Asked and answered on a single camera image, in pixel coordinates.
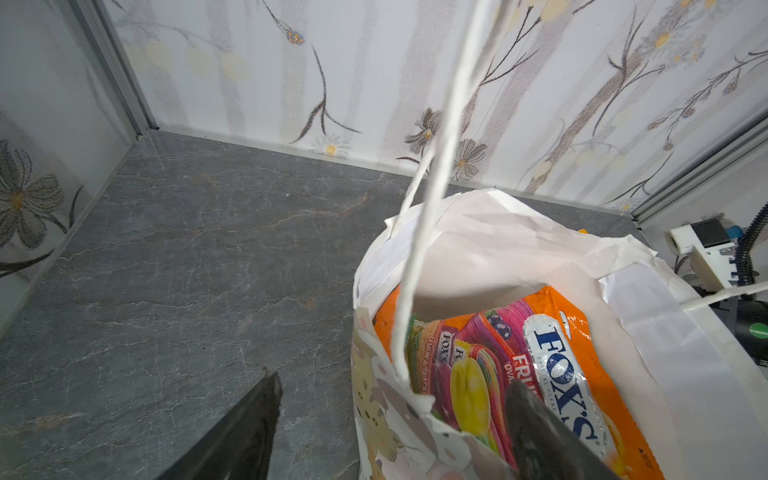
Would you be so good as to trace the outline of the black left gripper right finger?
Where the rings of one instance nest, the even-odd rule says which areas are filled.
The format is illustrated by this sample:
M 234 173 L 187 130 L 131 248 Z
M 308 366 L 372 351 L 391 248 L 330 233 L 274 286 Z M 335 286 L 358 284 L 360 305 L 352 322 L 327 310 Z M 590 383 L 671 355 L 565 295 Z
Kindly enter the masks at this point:
M 522 479 L 617 477 L 517 379 L 511 381 L 505 392 L 505 424 Z

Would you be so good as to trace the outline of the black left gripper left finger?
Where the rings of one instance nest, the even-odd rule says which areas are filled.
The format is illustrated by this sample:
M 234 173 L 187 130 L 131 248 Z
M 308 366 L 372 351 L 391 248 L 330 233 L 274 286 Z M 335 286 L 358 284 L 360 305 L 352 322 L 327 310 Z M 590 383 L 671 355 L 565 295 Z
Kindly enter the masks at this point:
M 282 399 L 276 372 L 265 375 L 161 479 L 265 479 Z

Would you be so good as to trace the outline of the cartoon animal paper bag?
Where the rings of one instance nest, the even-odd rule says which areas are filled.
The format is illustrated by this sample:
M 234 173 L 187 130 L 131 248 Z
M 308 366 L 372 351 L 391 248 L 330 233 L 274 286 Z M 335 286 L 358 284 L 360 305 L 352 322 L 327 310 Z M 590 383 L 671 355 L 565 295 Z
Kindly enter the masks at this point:
M 496 189 L 446 192 L 462 114 L 512 6 L 479 2 L 435 138 L 353 287 L 351 378 L 363 479 L 522 479 L 436 419 L 410 382 L 411 319 L 504 307 L 550 286 L 590 322 L 599 360 L 661 479 L 763 479 L 767 382 L 710 304 L 637 239 L 568 229 Z

